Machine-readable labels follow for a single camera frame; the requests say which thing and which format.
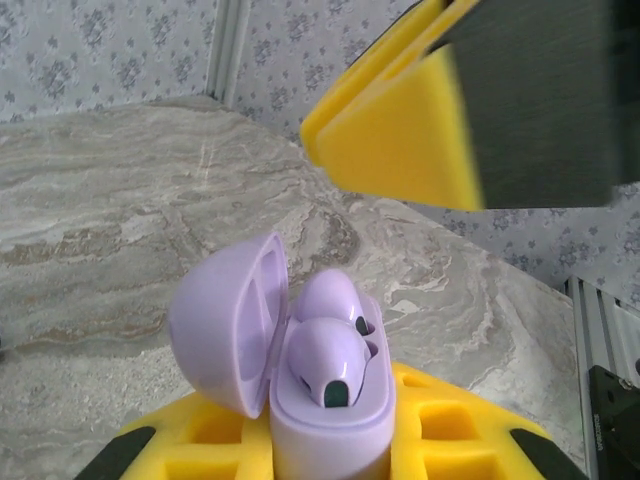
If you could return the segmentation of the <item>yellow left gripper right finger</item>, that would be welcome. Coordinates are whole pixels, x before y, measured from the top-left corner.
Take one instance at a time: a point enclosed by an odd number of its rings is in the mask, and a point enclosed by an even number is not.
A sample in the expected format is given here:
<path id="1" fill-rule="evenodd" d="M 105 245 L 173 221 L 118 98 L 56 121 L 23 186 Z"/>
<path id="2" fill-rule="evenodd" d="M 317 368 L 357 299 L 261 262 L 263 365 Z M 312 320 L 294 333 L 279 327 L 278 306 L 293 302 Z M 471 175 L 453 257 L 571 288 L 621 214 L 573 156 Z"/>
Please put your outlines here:
<path id="1" fill-rule="evenodd" d="M 588 480 L 532 421 L 407 365 L 392 370 L 389 480 Z"/>

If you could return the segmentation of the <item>aluminium corner post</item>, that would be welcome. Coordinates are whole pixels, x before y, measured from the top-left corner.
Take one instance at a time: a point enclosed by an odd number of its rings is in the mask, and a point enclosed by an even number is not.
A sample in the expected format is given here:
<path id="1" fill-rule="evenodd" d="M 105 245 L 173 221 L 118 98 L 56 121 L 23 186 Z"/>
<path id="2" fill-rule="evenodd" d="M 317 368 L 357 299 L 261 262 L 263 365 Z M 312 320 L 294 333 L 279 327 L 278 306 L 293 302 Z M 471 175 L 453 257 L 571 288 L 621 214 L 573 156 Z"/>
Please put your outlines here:
<path id="1" fill-rule="evenodd" d="M 206 93 L 231 107 L 251 12 L 251 0 L 216 1 Z"/>

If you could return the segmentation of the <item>purple wireless earbud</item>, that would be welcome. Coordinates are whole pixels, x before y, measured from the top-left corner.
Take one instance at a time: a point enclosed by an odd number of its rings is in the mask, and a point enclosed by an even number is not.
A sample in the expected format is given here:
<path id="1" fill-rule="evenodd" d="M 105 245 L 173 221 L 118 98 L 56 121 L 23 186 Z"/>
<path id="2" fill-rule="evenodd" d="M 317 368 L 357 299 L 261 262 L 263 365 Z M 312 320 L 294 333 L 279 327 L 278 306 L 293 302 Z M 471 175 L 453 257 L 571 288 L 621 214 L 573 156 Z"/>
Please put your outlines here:
<path id="1" fill-rule="evenodd" d="M 317 272 L 306 281 L 294 301 L 293 317 L 299 322 L 338 319 L 362 336 L 375 331 L 365 315 L 356 286 L 345 272 L 336 268 Z"/>
<path id="2" fill-rule="evenodd" d="M 356 403 L 372 352 L 350 324 L 315 318 L 295 327 L 286 357 L 294 379 L 311 400 L 323 408 L 342 408 Z"/>

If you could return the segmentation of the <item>purple earbuds charging case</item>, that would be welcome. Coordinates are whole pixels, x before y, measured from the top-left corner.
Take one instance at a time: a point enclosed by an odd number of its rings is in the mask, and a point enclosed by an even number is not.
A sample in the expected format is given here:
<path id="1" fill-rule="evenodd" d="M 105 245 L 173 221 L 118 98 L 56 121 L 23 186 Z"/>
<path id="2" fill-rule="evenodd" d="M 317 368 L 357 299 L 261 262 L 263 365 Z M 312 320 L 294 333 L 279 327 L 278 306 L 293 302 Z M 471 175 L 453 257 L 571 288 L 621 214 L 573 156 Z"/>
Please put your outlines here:
<path id="1" fill-rule="evenodd" d="M 323 408 L 294 379 L 287 350 L 294 301 L 277 233 L 225 247 L 183 278 L 168 323 L 177 364 L 209 401 L 247 418 L 269 413 L 277 480 L 384 480 L 396 391 L 379 304 L 356 286 L 375 331 L 351 407 Z"/>

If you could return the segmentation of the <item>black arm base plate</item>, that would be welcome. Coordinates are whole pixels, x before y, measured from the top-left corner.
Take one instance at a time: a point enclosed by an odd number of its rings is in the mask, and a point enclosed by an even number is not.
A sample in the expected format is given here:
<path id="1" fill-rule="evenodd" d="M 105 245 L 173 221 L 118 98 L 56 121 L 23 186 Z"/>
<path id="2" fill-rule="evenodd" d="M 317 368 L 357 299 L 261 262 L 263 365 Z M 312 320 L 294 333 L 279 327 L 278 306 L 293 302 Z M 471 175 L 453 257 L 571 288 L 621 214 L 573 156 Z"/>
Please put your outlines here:
<path id="1" fill-rule="evenodd" d="M 598 480 L 640 480 L 640 388 L 599 365 L 588 379 Z"/>

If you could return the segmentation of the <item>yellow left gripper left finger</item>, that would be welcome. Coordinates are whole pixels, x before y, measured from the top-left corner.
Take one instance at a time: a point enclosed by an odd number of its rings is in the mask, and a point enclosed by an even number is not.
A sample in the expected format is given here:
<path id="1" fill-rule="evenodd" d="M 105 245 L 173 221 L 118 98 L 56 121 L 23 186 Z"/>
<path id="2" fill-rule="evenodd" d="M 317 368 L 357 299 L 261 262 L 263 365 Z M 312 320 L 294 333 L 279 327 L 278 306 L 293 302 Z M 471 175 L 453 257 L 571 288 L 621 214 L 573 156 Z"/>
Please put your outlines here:
<path id="1" fill-rule="evenodd" d="M 124 426 L 73 480 L 274 480 L 269 413 L 191 393 Z"/>

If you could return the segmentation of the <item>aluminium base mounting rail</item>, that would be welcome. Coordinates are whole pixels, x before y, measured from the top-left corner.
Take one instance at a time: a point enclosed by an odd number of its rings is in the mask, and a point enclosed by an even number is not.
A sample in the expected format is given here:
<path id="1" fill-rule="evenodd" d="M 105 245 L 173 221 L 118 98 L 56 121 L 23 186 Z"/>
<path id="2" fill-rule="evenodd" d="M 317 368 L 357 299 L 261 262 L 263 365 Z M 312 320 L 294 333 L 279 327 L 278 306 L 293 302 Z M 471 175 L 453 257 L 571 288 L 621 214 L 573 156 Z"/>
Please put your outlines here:
<path id="1" fill-rule="evenodd" d="M 640 388 L 640 311 L 575 276 L 565 293 L 573 301 L 587 473 L 598 480 L 588 373 L 599 365 Z"/>

